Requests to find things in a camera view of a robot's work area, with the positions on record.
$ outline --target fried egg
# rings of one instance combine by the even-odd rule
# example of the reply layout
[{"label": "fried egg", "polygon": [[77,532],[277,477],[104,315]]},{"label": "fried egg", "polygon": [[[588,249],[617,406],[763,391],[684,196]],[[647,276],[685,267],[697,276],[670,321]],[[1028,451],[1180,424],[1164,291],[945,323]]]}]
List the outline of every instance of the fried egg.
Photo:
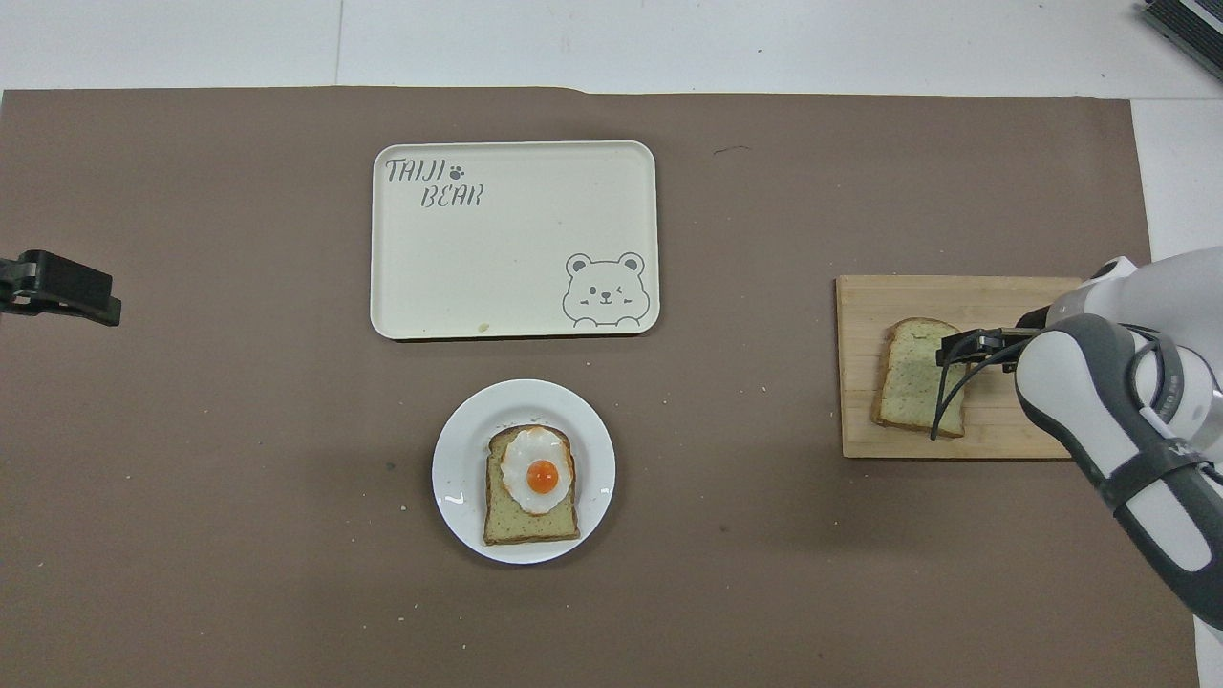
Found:
[{"label": "fried egg", "polygon": [[531,428],[519,433],[501,457],[501,483],[528,514],[550,512],[574,484],[574,466],[555,433]]}]

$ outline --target black clamp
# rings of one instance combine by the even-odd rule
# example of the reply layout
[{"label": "black clamp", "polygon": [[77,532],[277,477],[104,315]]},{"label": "black clamp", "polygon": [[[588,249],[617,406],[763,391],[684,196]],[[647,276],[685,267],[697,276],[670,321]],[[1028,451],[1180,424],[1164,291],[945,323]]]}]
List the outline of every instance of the black clamp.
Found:
[{"label": "black clamp", "polygon": [[1041,329],[1033,326],[999,326],[994,329],[969,329],[943,337],[942,346],[934,352],[934,363],[940,368],[953,364],[981,364],[987,359],[991,364],[1002,365],[1004,373],[1015,373],[1022,343]]},{"label": "black clamp", "polygon": [[111,276],[48,251],[0,258],[0,312],[59,313],[114,326],[122,302],[110,295]]}]

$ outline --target bread crust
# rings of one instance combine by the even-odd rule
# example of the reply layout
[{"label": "bread crust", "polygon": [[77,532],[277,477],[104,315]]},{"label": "bread crust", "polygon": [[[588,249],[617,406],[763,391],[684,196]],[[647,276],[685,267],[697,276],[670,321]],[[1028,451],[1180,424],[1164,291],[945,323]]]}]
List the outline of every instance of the bread crust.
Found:
[{"label": "bread crust", "polygon": [[[519,536],[514,536],[514,538],[489,538],[488,524],[489,524],[489,521],[493,517],[493,491],[494,490],[506,490],[504,484],[494,484],[493,483],[493,477],[494,475],[501,475],[500,463],[501,463],[501,459],[503,459],[503,457],[505,455],[505,450],[504,448],[510,446],[510,442],[514,441],[514,437],[517,436],[517,434],[523,433],[526,430],[532,430],[532,429],[542,429],[542,430],[547,430],[548,433],[554,434],[556,437],[560,437],[560,442],[565,447],[565,463],[569,466],[569,472],[570,472],[570,475],[574,477],[574,480],[570,481],[570,484],[569,484],[569,492],[565,495],[565,499],[561,500],[560,503],[558,503],[553,508],[554,510],[567,508],[570,511],[570,516],[571,516],[571,518],[574,521],[574,524],[575,524],[574,525],[574,532],[572,533],[564,533],[564,534],[559,534],[559,535],[519,535]],[[505,442],[503,445],[501,451],[495,450],[494,447],[498,446],[498,444],[500,444],[503,440]],[[576,502],[576,500],[575,500],[575,491],[576,491],[576,488],[577,488],[577,470],[576,470],[576,468],[574,466],[574,452],[571,450],[567,435],[565,435],[560,430],[556,430],[555,428],[552,428],[552,426],[548,426],[548,425],[539,425],[539,424],[515,425],[514,428],[506,428],[505,430],[503,430],[503,431],[498,433],[497,435],[494,435],[488,441],[488,459],[487,459],[487,462],[488,462],[489,467],[495,463],[495,470],[489,470],[489,467],[486,467],[486,470],[484,470],[484,544],[486,545],[519,545],[519,544],[522,544],[522,543],[556,543],[556,541],[561,541],[561,540],[576,540],[577,538],[581,536],[581,530],[576,525],[577,524],[577,507],[576,507],[576,503],[575,503]],[[521,507],[519,507],[517,502],[514,502],[512,499],[510,501],[514,503],[514,506],[516,508],[521,510]],[[522,513],[526,514],[526,516],[528,516],[528,517],[541,517],[541,516],[544,516],[544,514],[531,514],[531,513],[527,513],[527,512],[522,512]]]},{"label": "bread crust", "polygon": [[[905,318],[888,328],[884,339],[883,354],[879,356],[879,373],[878,373],[879,386],[874,393],[874,401],[871,403],[871,423],[881,425],[883,428],[899,428],[903,430],[912,430],[916,433],[929,433],[928,426],[914,425],[909,423],[894,423],[883,418],[883,391],[887,389],[888,385],[888,373],[890,370],[890,367],[888,364],[892,360],[892,343],[895,341],[896,331],[906,323],[939,324],[949,326],[951,329],[956,329],[956,326],[949,321],[927,317]],[[947,437],[949,440],[955,440],[958,437],[964,437],[964,434],[947,430],[945,428],[939,426],[938,436]]]}]

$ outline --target egg white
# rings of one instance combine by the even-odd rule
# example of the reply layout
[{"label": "egg white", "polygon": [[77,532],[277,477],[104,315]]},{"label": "egg white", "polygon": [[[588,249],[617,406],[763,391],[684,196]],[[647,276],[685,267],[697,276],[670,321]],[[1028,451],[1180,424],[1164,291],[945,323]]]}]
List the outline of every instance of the egg white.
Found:
[{"label": "egg white", "polygon": [[[510,497],[528,514],[545,514],[555,508],[574,483],[574,472],[566,458],[565,446],[556,434],[542,428],[519,433],[505,448],[501,458],[501,483]],[[556,467],[556,486],[547,494],[538,494],[527,483],[527,469],[538,461],[552,462]]]}]

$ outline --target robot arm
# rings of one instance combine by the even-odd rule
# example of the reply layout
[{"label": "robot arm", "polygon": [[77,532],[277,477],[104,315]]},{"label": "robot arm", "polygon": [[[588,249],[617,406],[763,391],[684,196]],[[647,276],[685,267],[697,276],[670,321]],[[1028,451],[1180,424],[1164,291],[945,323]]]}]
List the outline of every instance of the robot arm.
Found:
[{"label": "robot arm", "polygon": [[1066,447],[1114,518],[1192,611],[1223,628],[1223,395],[1166,335],[1063,318],[1020,354],[1029,419]]}]

